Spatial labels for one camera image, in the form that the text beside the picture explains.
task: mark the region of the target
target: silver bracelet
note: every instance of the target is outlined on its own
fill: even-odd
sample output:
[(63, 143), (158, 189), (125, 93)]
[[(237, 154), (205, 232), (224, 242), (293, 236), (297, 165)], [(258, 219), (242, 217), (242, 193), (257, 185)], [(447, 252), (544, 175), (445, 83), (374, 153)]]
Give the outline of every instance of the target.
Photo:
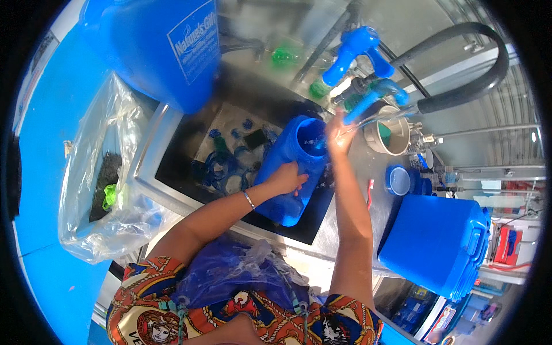
[(251, 199), (249, 198), (249, 195), (247, 195), (247, 193), (245, 192), (245, 190), (243, 191), (243, 194), (245, 195), (245, 197), (247, 198), (247, 201), (249, 202), (249, 205), (251, 205), (251, 208), (253, 210), (255, 210), (255, 205), (253, 205), (253, 202), (251, 201)]

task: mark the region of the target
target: sponge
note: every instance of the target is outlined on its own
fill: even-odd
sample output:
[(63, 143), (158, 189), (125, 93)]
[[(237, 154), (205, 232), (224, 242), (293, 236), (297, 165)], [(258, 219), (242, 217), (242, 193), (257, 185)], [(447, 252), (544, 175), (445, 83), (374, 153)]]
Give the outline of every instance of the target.
[(389, 140), (391, 139), (391, 130), (381, 122), (378, 122), (378, 131), (380, 132), (381, 141), (383, 142), (383, 144), (389, 147)]

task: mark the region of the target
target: water bottle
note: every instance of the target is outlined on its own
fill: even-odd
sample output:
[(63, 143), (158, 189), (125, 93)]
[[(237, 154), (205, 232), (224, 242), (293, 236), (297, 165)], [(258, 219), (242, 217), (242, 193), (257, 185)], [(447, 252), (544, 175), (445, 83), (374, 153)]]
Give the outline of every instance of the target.
[(257, 206), (257, 213), (283, 226), (297, 224), (328, 162), (325, 127), (322, 120), (299, 115), (284, 128), (263, 161), (254, 185), (263, 183), (282, 164), (292, 161), (299, 166), (298, 174), (306, 173), (309, 179), (298, 196), (293, 192), (278, 195)]
[(127, 84), (194, 114), (220, 62), (214, 0), (87, 0), (78, 29)]

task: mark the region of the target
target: blue tap handle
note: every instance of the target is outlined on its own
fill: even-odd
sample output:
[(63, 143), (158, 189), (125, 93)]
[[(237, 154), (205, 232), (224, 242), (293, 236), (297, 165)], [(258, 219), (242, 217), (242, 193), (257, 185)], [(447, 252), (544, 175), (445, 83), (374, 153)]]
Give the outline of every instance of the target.
[(408, 94), (406, 91), (401, 89), (399, 85), (391, 79), (381, 79), (375, 86), (372, 87), (371, 91), (357, 104), (357, 106), (343, 118), (343, 123), (350, 125), (354, 119), (359, 117), (378, 99), (388, 93), (394, 94), (393, 97), (397, 101), (398, 105), (406, 105), (406, 103), (408, 103)]
[(369, 48), (377, 47), (379, 41), (378, 33), (369, 26), (361, 26), (354, 31), (343, 33), (336, 62), (322, 74), (324, 83), (331, 87), (335, 86), (345, 75), (351, 62), (360, 54), (364, 54)]
[(370, 47), (364, 53), (374, 67), (374, 74), (380, 78), (391, 77), (395, 73), (395, 68), (391, 66), (375, 47)]

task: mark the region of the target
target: hand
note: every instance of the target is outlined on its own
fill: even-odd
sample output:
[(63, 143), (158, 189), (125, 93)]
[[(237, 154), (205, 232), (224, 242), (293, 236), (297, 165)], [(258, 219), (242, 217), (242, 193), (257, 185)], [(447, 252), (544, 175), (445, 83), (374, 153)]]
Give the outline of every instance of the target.
[(298, 190), (302, 184), (307, 182), (309, 175), (297, 175), (299, 166), (297, 162), (282, 164), (270, 177), (264, 182), (274, 196), (288, 194), (293, 191), (293, 195), (299, 195)]
[(343, 116), (343, 110), (337, 108), (336, 116), (326, 125), (326, 146), (332, 157), (336, 155), (346, 156), (353, 142), (354, 135), (357, 133), (357, 129), (347, 132), (354, 128), (354, 125), (345, 125), (343, 123)]

